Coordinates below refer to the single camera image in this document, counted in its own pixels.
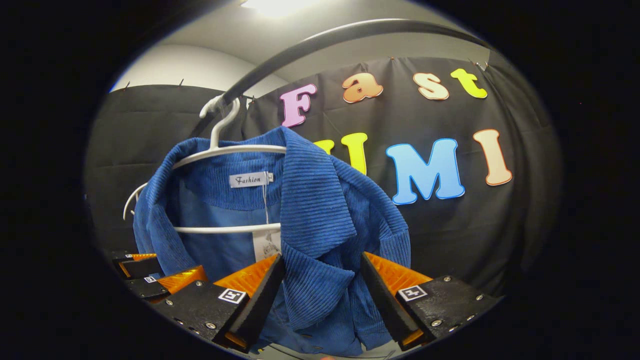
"colorful foam letter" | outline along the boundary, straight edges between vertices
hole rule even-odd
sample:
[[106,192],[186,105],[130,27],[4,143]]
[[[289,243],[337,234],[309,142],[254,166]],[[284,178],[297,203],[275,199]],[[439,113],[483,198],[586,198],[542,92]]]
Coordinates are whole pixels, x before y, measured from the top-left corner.
[[465,69],[457,69],[451,73],[451,77],[458,79],[469,95],[477,97],[478,99],[484,99],[486,97],[486,90],[478,88],[474,82],[475,80],[478,80],[478,78],[475,75],[466,72]]
[[428,164],[425,164],[418,152],[407,143],[387,148],[387,156],[396,164],[397,194],[392,199],[394,204],[412,204],[418,199],[411,190],[411,180],[425,200],[431,197],[437,177],[440,178],[440,187],[436,191],[438,199],[451,199],[464,195],[465,188],[460,184],[456,162],[457,147],[458,143],[453,139],[436,140],[433,143]]
[[311,107],[311,99],[307,94],[315,94],[316,91],[316,86],[309,84],[280,96],[280,100],[284,103],[283,126],[292,127],[300,125],[305,121],[305,116],[300,115],[300,111],[298,109],[302,108],[303,111],[309,111],[309,108]]
[[318,142],[314,142],[314,144],[324,150],[327,155],[331,155],[331,149],[333,149],[333,146],[335,145],[333,140],[320,140]]
[[474,134],[474,140],[482,145],[484,151],[486,166],[489,168],[489,175],[486,176],[485,181],[491,186],[506,184],[513,178],[504,162],[498,143],[499,136],[500,133],[495,129],[480,130]]
[[341,142],[349,148],[351,166],[367,175],[367,161],[364,158],[365,141],[367,141],[367,134],[365,133],[348,134],[341,140]]
[[376,78],[368,72],[348,77],[342,82],[342,87],[347,89],[342,98],[350,104],[361,101],[365,97],[376,97],[382,94],[383,90],[383,87],[376,82]]
[[418,84],[418,91],[430,100],[444,100],[449,98],[449,91],[440,84],[440,79],[434,74],[416,72],[413,82]]

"hanger hook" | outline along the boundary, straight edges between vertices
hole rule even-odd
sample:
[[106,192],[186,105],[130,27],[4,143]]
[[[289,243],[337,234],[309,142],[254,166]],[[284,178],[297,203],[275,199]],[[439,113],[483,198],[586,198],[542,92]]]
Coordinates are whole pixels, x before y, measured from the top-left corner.
[[[207,104],[205,104],[205,106],[202,108],[202,110],[200,110],[200,118],[204,119],[204,117],[207,115],[208,112],[212,111],[214,109],[215,106],[217,106],[218,101],[222,99],[222,95],[218,95],[216,97],[214,97],[213,99],[209,100],[209,102],[207,102]],[[217,149],[218,148],[218,140],[220,138],[220,131],[222,131],[222,128],[229,125],[229,123],[231,123],[235,118],[236,115],[240,112],[240,100],[238,99],[234,99],[232,101],[232,108],[231,108],[231,112],[224,117],[222,120],[220,120],[214,127],[213,129],[211,129],[211,149]]]

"black metal rod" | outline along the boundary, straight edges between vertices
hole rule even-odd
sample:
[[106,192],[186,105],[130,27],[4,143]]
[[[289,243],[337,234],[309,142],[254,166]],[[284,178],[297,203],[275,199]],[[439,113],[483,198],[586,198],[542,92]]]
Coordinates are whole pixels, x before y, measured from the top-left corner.
[[[227,90],[222,95],[222,104],[230,104],[235,98],[242,95],[250,87],[257,84],[267,76],[273,74],[285,65],[288,65],[306,55],[322,50],[341,42],[356,40],[359,38],[370,37],[373,35],[390,34],[390,33],[429,33],[454,37],[472,42],[477,45],[487,47],[494,50],[485,41],[458,30],[448,28],[446,26],[433,24],[431,22],[408,20],[408,19],[377,19],[361,22],[354,22],[333,28],[322,33],[318,33],[312,37],[306,38],[296,45],[289,47],[280,53],[272,56],[269,60],[260,64],[258,67],[250,71],[242,79]],[[217,115],[220,107],[216,106],[212,112],[200,121],[196,129],[206,127],[208,123]]]

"ribbed fabric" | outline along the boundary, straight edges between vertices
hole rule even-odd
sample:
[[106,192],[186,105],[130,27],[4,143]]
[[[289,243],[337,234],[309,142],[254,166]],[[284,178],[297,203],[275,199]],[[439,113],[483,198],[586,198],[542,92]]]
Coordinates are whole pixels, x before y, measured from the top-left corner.
[[[279,217],[273,217],[281,223],[286,272],[261,338],[298,352],[335,356],[361,354],[360,342],[367,348],[388,342],[390,336],[359,275],[360,254],[369,251],[410,265],[408,228],[400,212],[368,177],[286,127],[242,142],[221,141],[220,146],[256,143],[286,146],[287,153],[227,154],[172,170],[176,161],[208,149],[209,140],[193,138],[176,145],[136,203],[139,251],[155,252],[165,274],[199,265],[193,256],[228,254],[230,249],[222,247],[224,236],[212,235],[207,241],[178,234],[173,228],[178,224],[172,221],[190,223],[191,217],[181,218],[190,213],[221,214],[224,209],[249,214],[264,209],[261,186],[231,190],[228,179],[270,171],[275,181],[267,186],[267,203],[280,206]],[[188,208],[191,212],[178,211]],[[252,256],[246,254],[237,264]],[[207,267],[212,281],[229,275],[217,274],[222,268]]]

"white wall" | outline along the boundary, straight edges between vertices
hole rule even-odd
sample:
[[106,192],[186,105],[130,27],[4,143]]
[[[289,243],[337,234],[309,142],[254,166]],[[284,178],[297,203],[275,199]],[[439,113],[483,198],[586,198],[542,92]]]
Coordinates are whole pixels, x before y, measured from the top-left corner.
[[[228,90],[256,65],[204,47],[159,45],[140,56],[111,91],[127,86],[178,85]],[[244,94],[259,97],[288,82],[271,75]]]

